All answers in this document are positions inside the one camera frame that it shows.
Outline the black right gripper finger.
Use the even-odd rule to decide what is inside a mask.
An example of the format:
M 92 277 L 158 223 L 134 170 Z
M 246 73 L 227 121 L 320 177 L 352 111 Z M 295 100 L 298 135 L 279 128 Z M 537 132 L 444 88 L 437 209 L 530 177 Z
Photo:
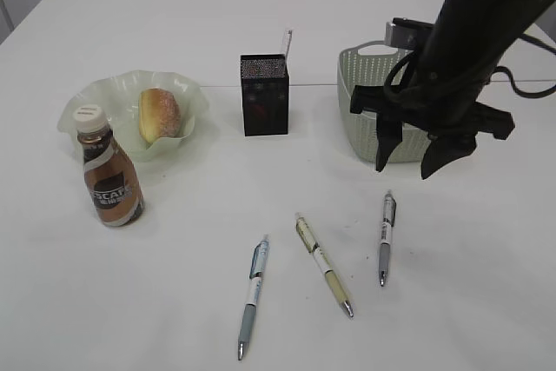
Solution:
M 427 179 L 451 162 L 470 156 L 476 149 L 475 136 L 439 136 L 432 140 L 420 165 L 422 179 Z
M 381 172 L 387 165 L 389 157 L 402 142 L 402 122 L 378 116 L 376 121 L 377 151 L 375 169 Z

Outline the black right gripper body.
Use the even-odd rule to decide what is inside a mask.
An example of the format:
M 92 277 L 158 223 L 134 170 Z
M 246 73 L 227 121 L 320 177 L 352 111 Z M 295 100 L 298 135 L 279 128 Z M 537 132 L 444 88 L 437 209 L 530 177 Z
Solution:
M 474 65 L 453 78 L 432 79 L 430 73 L 419 75 L 415 62 L 398 62 L 382 82 L 355 85 L 349 111 L 372 112 L 439 138 L 481 132 L 505 140 L 515 128 L 512 115 L 478 101 L 496 69 L 497 63 Z

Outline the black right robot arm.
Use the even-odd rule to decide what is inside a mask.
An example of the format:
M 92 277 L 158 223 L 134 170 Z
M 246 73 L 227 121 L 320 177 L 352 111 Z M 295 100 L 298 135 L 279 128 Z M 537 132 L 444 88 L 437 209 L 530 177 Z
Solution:
M 385 41 L 405 56 L 381 85 L 356 86 L 350 100 L 352 113 L 376 115 L 376 169 L 402 143 L 404 125 L 428 136 L 423 178 L 470 156 L 479 133 L 507 139 L 512 115 L 480 103 L 479 94 L 493 74 L 506 73 L 500 59 L 515 41 L 539 45 L 526 30 L 554 1 L 445 0 L 434 23 L 393 19 Z

